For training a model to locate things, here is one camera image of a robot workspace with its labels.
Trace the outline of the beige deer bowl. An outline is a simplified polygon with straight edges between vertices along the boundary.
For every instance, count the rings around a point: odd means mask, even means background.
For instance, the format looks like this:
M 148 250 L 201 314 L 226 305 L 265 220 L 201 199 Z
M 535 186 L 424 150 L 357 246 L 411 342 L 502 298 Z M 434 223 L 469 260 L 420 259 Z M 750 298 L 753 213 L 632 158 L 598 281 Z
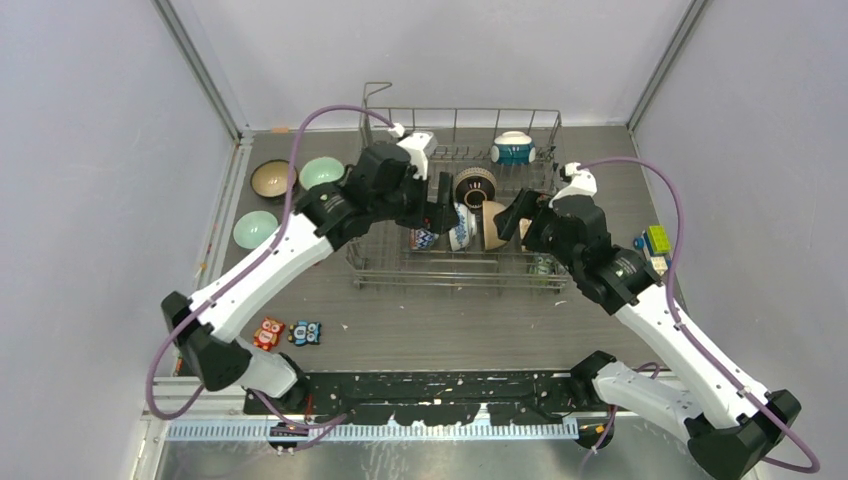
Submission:
M 521 240 L 524 240 L 527 233 L 529 232 L 532 221 L 529 219 L 522 218 L 519 222 L 519 234 Z

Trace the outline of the blue floral white bowl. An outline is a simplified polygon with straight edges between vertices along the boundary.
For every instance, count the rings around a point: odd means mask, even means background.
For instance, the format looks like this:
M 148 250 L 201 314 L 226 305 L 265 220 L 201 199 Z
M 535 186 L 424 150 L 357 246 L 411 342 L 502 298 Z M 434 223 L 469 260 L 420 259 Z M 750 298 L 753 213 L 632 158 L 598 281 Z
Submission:
M 468 248 L 477 234 L 477 220 L 475 213 L 466 205 L 456 202 L 454 204 L 458 216 L 458 223 L 449 232 L 449 243 L 452 251 Z

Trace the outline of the red blue zigzag bowl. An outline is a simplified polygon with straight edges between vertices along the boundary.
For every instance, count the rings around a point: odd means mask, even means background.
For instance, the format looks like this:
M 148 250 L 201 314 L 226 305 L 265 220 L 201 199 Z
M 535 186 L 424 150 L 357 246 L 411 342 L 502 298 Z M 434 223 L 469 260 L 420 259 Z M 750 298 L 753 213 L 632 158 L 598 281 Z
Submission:
M 426 229 L 409 231 L 409 248 L 413 251 L 427 250 L 439 239 L 440 235 Z

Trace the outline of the plain beige bowl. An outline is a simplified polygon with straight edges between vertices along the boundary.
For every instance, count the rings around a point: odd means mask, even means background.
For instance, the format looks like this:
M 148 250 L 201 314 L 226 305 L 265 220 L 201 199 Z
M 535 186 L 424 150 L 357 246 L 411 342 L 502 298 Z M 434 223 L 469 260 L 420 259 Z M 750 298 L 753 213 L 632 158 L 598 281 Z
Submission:
M 507 240 L 499 238 L 495 224 L 495 217 L 505 210 L 506 206 L 497 201 L 486 200 L 482 203 L 482 235 L 485 251 L 496 250 L 507 244 Z

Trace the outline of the grey wire dish rack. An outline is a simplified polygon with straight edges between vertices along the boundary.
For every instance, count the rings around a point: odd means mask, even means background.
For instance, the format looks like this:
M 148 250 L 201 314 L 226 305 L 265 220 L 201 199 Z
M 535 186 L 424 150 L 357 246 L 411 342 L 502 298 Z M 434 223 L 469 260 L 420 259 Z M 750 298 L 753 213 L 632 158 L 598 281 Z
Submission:
M 509 205 L 523 188 L 551 191 L 563 160 L 557 146 L 559 111 L 542 108 L 382 106 L 377 97 L 391 86 L 370 81 L 364 107 L 415 130 L 434 133 L 429 157 L 429 198 L 451 198 L 461 215 L 476 217 L 476 232 L 465 242 L 415 233 L 382 223 L 346 247 L 358 287 L 491 287 L 560 292 L 568 280 L 562 267 L 525 250 L 521 236 L 502 243 L 486 239 L 484 210 Z

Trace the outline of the celadon green bowl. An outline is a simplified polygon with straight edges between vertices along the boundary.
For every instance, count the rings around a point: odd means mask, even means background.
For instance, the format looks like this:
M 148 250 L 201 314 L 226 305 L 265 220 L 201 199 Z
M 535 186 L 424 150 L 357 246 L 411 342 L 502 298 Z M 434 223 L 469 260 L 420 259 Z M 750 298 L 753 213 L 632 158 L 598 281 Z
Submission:
M 253 250 L 266 241 L 278 228 L 278 220 L 268 211 L 255 210 L 244 214 L 234 225 L 232 235 L 235 243 L 246 250 Z
M 331 183 L 341 179 L 345 174 L 345 165 L 338 159 L 329 156 L 316 157 L 309 160 L 299 173 L 299 184 L 304 190 L 317 185 Z

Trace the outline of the dark teal bowl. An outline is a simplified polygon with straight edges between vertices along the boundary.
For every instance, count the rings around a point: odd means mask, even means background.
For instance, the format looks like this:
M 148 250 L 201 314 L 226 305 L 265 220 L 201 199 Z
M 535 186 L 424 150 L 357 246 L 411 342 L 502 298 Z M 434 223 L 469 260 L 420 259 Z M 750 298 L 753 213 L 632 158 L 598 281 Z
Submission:
M 284 159 L 268 160 L 251 174 L 253 192 L 266 200 L 283 200 L 289 191 L 298 188 L 299 171 Z

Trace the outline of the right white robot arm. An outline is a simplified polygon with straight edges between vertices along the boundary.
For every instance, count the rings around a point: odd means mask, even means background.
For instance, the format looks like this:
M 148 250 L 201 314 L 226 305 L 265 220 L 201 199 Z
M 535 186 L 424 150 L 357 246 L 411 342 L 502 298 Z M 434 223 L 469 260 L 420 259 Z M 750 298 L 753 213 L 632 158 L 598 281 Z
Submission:
M 715 479 L 741 479 L 784 438 L 801 412 L 788 390 L 770 390 L 740 369 L 669 296 L 657 272 L 633 250 L 613 244 L 604 211 L 586 195 L 556 200 L 523 189 L 494 217 L 509 240 L 530 222 L 522 244 L 552 255 L 580 292 L 635 332 L 683 384 L 646 378 L 596 351 L 572 370 L 571 397 L 584 410 L 603 403 L 631 410 L 687 445 Z

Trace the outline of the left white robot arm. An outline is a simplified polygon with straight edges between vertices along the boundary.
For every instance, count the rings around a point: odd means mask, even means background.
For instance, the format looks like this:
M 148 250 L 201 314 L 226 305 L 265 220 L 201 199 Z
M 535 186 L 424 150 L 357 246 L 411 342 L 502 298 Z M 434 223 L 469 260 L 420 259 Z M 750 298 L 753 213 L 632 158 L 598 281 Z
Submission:
M 438 195 L 428 198 L 428 163 L 436 148 L 434 136 L 416 132 L 364 148 L 353 165 L 331 157 L 307 162 L 298 174 L 302 194 L 295 209 L 271 237 L 203 289 L 162 300 L 172 342 L 206 390 L 259 390 L 284 414 L 305 405 L 307 389 L 294 362 L 245 341 L 243 328 L 299 275 L 375 223 L 433 233 L 455 227 L 450 174 L 439 173 Z

